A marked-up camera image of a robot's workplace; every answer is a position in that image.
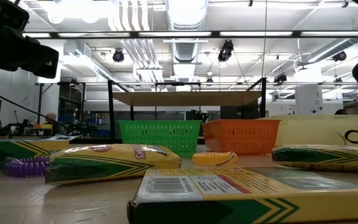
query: shelf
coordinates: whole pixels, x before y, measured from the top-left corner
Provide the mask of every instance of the shelf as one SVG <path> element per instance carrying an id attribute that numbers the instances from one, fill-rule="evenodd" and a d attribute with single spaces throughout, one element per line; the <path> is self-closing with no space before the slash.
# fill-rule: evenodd
<path id="1" fill-rule="evenodd" d="M 261 91 L 130 92 L 114 93 L 129 106 L 243 106 L 261 97 Z"/>

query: desk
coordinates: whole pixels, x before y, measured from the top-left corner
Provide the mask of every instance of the desk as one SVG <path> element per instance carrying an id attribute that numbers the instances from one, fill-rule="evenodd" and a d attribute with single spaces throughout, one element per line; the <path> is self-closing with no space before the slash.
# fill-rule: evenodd
<path id="1" fill-rule="evenodd" d="M 270 156 L 242 156 L 238 165 L 275 166 Z M 190 167 L 200 166 L 184 160 L 182 168 Z M 358 174 L 320 174 L 358 184 Z M 0 223 L 127 224 L 126 203 L 134 196 L 141 181 L 141 178 L 136 178 L 55 186 L 45 185 L 42 177 L 19 179 L 6 177 L 0 172 Z"/>

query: yellow coiled hair tie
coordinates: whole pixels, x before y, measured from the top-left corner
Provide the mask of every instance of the yellow coiled hair tie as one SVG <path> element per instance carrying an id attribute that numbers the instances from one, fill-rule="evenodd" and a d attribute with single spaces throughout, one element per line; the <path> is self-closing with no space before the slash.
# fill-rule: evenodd
<path id="1" fill-rule="evenodd" d="M 234 152 L 202 152 L 193 155 L 193 162 L 199 165 L 216 165 L 236 163 L 238 157 Z"/>

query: beige box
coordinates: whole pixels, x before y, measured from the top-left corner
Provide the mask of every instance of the beige box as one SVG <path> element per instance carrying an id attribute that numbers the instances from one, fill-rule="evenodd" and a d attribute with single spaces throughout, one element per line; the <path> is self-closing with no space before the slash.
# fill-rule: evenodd
<path id="1" fill-rule="evenodd" d="M 358 146 L 346 141 L 348 130 L 358 130 L 358 115 L 279 115 L 261 119 L 279 119 L 276 146 L 315 144 Z M 349 136 L 358 141 L 358 134 Z"/>

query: person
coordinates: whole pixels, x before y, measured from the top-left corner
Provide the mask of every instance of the person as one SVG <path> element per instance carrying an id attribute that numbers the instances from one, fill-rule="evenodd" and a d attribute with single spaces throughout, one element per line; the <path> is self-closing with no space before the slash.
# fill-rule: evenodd
<path id="1" fill-rule="evenodd" d="M 62 134 L 62 135 L 66 135 L 66 130 L 63 126 L 54 123 L 51 119 L 56 120 L 57 115 L 55 113 L 47 113 L 47 117 L 46 118 L 46 124 L 51 124 L 52 125 L 52 135 L 56 135 L 56 134 Z"/>
<path id="2" fill-rule="evenodd" d="M 347 115 L 347 111 L 345 109 L 339 109 L 335 112 L 335 115 Z"/>

